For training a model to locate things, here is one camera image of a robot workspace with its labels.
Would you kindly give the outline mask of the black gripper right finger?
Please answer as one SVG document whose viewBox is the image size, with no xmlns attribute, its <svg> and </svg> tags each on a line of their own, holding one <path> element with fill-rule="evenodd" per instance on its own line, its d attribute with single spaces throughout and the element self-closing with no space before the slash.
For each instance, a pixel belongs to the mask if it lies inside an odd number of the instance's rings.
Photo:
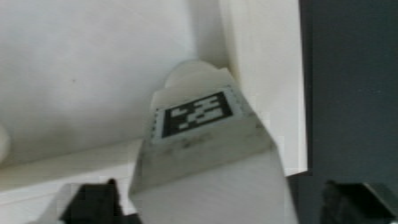
<svg viewBox="0 0 398 224">
<path fill-rule="evenodd" d="M 319 224 L 398 224 L 398 195 L 380 183 L 324 183 Z"/>
</svg>

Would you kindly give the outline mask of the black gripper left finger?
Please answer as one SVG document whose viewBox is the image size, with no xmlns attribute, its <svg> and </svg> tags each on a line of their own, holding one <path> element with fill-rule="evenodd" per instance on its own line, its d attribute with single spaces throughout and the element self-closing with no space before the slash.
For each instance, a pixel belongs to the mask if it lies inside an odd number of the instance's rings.
<svg viewBox="0 0 398 224">
<path fill-rule="evenodd" d="M 40 215 L 40 224 L 129 224 L 113 179 L 61 186 Z"/>
</svg>

